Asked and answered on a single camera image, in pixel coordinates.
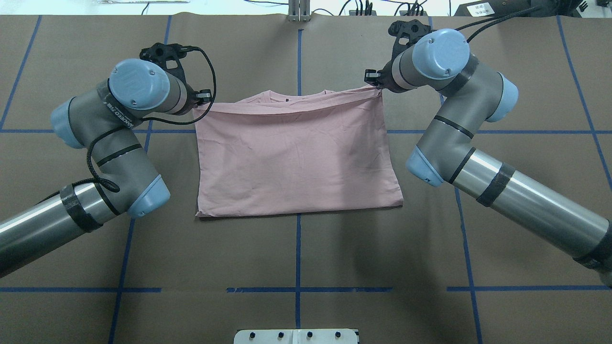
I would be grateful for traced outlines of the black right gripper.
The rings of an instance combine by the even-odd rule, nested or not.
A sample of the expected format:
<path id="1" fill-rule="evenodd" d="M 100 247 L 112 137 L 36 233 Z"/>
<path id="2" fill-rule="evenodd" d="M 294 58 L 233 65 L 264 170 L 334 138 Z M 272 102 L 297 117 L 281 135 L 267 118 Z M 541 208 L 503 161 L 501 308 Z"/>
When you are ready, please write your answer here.
<path id="1" fill-rule="evenodd" d="M 396 92 L 396 83 L 392 76 L 391 68 L 385 67 L 381 70 L 366 69 L 364 72 L 364 81 L 372 87 Z"/>

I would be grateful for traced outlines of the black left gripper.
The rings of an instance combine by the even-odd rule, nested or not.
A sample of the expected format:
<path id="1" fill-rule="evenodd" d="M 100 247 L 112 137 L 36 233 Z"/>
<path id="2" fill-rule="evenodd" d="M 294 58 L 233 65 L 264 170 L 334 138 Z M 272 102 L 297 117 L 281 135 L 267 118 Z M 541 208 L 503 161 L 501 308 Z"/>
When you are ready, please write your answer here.
<path id="1" fill-rule="evenodd" d="M 181 97 L 179 98 L 179 105 L 181 105 L 179 107 L 179 114 L 185 115 L 192 109 L 212 101 L 214 101 L 214 92 L 210 89 L 194 91 L 192 87 L 186 86 L 186 90 L 181 93 Z"/>

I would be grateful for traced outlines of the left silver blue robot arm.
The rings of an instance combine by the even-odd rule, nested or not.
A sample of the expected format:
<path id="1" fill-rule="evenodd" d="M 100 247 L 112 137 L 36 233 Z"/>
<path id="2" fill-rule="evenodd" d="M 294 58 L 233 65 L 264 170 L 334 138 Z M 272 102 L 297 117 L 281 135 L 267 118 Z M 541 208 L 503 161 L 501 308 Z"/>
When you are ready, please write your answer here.
<path id="1" fill-rule="evenodd" d="M 53 131 L 68 146 L 87 150 L 92 177 L 1 224 L 1 276 L 121 214 L 139 218 L 164 205 L 170 192 L 133 127 L 153 120 L 151 113 L 184 115 L 215 96 L 215 90 L 194 91 L 153 62 L 126 59 L 107 80 L 57 107 Z"/>

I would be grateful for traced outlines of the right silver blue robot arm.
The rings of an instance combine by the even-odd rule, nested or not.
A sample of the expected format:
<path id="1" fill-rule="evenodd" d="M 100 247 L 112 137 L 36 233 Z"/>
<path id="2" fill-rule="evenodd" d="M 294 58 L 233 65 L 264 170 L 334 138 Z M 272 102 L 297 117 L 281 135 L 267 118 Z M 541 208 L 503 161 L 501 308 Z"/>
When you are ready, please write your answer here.
<path id="1" fill-rule="evenodd" d="M 515 157 L 526 148 L 513 144 L 527 139 L 527 133 L 498 138 L 481 129 L 512 111 L 519 98 L 516 85 L 474 56 L 470 38 L 456 29 L 397 21 L 388 32 L 395 36 L 392 57 L 381 70 L 366 70 L 364 81 L 396 93 L 428 86 L 442 102 L 407 159 L 407 169 L 429 185 L 453 185 L 596 272 L 610 288 L 611 221 L 530 178 L 511 161 L 492 156 L 484 146 L 500 151 L 506 143 Z"/>

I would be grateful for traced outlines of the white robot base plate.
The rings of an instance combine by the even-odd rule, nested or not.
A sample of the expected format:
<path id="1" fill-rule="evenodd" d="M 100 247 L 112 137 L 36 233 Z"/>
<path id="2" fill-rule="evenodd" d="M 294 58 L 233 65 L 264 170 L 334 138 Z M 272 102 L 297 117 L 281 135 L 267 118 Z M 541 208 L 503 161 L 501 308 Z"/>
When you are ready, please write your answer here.
<path id="1" fill-rule="evenodd" d="M 359 331 L 332 329 L 247 329 L 237 331 L 234 344 L 360 344 Z"/>

